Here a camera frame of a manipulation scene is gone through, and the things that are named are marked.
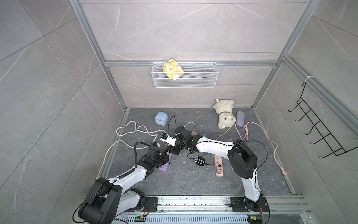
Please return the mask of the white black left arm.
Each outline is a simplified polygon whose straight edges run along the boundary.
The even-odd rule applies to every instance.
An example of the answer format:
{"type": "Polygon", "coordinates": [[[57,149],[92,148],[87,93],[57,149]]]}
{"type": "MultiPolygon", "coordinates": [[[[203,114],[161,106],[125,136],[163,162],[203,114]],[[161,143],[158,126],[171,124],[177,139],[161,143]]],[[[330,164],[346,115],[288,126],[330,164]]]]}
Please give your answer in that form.
{"type": "Polygon", "coordinates": [[[167,150],[161,150],[156,142],[134,144],[134,166],[116,177],[95,181],[86,197],[76,209],[75,214],[82,221],[72,221],[81,224],[111,224],[113,220],[129,209],[141,210],[145,205],[145,193],[133,186],[145,180],[155,169],[169,162],[167,150]]]}

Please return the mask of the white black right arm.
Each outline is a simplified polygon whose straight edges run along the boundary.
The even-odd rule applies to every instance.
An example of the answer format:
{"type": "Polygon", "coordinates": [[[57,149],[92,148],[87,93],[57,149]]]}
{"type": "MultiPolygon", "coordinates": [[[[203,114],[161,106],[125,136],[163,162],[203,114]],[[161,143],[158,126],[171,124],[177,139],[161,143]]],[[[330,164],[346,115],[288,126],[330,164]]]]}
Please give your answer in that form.
{"type": "Polygon", "coordinates": [[[270,212],[269,205],[260,190],[257,180],[258,158],[242,140],[223,142],[202,135],[192,135],[183,126],[174,131],[174,136],[164,133],[161,141],[167,143],[171,154],[178,155],[187,149],[190,153],[201,152],[228,159],[233,171],[241,178],[244,197],[230,199],[233,211],[270,212]]]}

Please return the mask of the purple power strip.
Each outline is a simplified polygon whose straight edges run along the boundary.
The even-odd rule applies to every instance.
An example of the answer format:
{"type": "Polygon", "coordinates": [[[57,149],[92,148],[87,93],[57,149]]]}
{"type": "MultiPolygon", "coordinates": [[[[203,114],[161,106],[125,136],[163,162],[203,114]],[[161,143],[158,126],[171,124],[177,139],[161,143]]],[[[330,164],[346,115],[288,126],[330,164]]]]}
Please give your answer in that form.
{"type": "Polygon", "coordinates": [[[172,157],[172,154],[169,153],[168,156],[167,156],[167,160],[168,160],[167,163],[165,163],[164,165],[162,165],[162,166],[160,166],[160,167],[158,168],[160,171],[166,172],[168,166],[170,165],[170,159],[171,159],[171,157],[172,157]]]}

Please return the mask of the black silver shaver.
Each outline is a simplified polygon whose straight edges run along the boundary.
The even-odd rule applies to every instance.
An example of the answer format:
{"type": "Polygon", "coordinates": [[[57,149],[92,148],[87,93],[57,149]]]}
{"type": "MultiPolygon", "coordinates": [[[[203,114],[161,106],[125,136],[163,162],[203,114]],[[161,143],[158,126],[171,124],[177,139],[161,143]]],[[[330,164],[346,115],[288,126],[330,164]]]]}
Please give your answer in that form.
{"type": "Polygon", "coordinates": [[[194,158],[194,163],[198,166],[204,166],[206,164],[206,160],[201,156],[196,156],[194,158]]]}

